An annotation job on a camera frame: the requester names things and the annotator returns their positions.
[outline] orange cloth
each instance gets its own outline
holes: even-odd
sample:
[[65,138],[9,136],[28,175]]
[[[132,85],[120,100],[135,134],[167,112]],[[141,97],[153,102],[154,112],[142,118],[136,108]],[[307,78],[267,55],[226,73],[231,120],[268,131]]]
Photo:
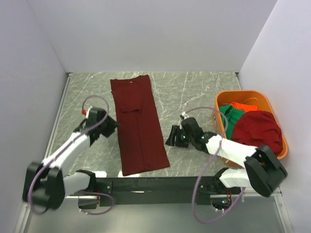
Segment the orange cloth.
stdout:
[[241,110],[244,110],[246,112],[249,112],[249,111],[259,111],[260,110],[255,105],[248,105],[248,104],[237,103],[237,102],[231,102],[230,105],[232,105],[236,109],[241,109]]

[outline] clothing pile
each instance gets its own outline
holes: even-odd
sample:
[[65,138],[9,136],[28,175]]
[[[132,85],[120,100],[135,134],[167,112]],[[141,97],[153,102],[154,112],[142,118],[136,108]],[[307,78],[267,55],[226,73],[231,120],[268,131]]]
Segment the clothing pile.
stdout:
[[219,110],[228,119],[227,139],[249,146],[267,145],[276,156],[282,152],[282,131],[272,113],[237,102],[221,106]]

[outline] black metal bar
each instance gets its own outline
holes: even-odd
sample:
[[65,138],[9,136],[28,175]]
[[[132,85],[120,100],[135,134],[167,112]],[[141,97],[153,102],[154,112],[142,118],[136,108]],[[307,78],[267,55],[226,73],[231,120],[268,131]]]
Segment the black metal bar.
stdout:
[[[148,178],[97,178],[100,192],[114,197],[117,205],[190,203],[197,177],[148,177]],[[238,187],[226,188],[214,176],[202,177],[196,203],[210,205],[210,195],[239,194]],[[111,201],[101,197],[100,206],[110,206]]]

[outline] metal frame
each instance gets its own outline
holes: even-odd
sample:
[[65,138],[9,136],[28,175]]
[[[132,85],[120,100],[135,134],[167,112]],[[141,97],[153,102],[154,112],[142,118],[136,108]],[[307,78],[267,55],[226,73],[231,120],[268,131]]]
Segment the metal frame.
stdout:
[[294,233],[294,229],[291,223],[290,216],[287,212],[287,209],[285,207],[285,203],[282,196],[274,197],[276,201],[276,207],[278,210],[278,213],[280,215],[281,223],[284,228],[285,233]]
[[[54,134],[55,134],[55,131],[58,127],[60,113],[61,113],[61,110],[63,108],[64,99],[67,95],[67,91],[68,91],[68,87],[69,87],[71,77],[72,77],[72,73],[69,73],[44,158],[48,157],[49,154],[51,153],[52,146],[54,143]],[[245,190],[244,196],[245,197],[260,197],[260,195],[257,192],[255,192],[252,188],[247,188]],[[284,232],[285,233],[293,233],[294,230],[293,230],[289,215],[288,215],[287,210],[286,210],[285,205],[284,205],[281,190],[278,188],[277,190],[275,190],[273,192],[273,194],[271,196],[274,196],[274,198],[275,198],[277,210],[278,210],[279,215],[280,215],[280,219],[281,219],[281,223],[282,223],[283,228],[284,228]],[[209,197],[210,198],[225,198],[226,194],[217,194],[217,195],[211,194]],[[66,199],[97,200],[97,197],[96,196],[69,196],[69,197],[66,197]],[[29,208],[28,204],[23,203],[14,232],[15,233],[27,232],[28,224],[31,221],[31,217],[32,217],[32,213],[30,212],[30,208]]]
[[[191,203],[193,184],[197,177],[148,177],[148,178],[97,178],[97,188],[102,193],[110,194],[116,200],[116,205],[127,204],[176,204]],[[218,177],[204,176],[199,183],[196,194],[196,204],[211,205],[211,194],[226,196],[228,191],[238,195],[241,188],[226,188]],[[103,198],[100,206],[110,206],[111,201]]]
[[[53,143],[54,143],[54,134],[55,134],[56,128],[57,128],[58,123],[59,123],[59,116],[60,116],[61,110],[63,108],[64,99],[65,99],[66,94],[67,94],[67,90],[68,90],[68,86],[69,86],[71,76],[72,76],[72,73],[68,74],[68,78],[66,80],[63,95],[62,95],[62,98],[61,98],[60,103],[59,103],[55,122],[54,122],[54,125],[52,128],[52,132],[50,135],[50,139],[48,142],[47,149],[45,151],[44,158],[47,158],[49,156],[51,149],[52,149],[52,146],[53,146]],[[18,217],[18,220],[17,220],[17,224],[16,224],[15,229],[14,229],[14,233],[24,233],[25,230],[27,229],[27,225],[31,221],[31,217],[32,217],[32,214],[30,212],[30,208],[29,208],[28,204],[23,203],[19,217]]]

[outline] green cloth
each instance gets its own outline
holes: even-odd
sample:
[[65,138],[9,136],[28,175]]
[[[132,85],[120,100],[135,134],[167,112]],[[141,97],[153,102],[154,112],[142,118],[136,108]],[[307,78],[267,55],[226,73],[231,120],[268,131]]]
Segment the green cloth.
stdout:
[[[235,123],[241,118],[241,116],[246,113],[246,111],[236,109],[232,105],[226,105],[219,107],[219,110],[227,117],[228,119],[228,129],[225,132],[227,139],[231,140],[232,131]],[[223,125],[225,127],[225,118],[222,116]]]

